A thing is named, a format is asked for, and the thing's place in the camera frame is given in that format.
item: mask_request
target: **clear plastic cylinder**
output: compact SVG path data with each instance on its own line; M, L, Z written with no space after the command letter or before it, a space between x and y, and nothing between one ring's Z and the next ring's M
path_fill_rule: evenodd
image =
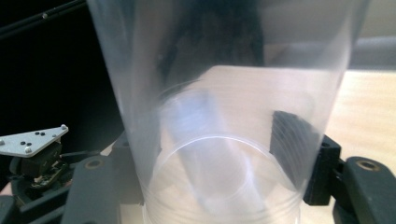
M364 0L88 0L145 222L298 222Z

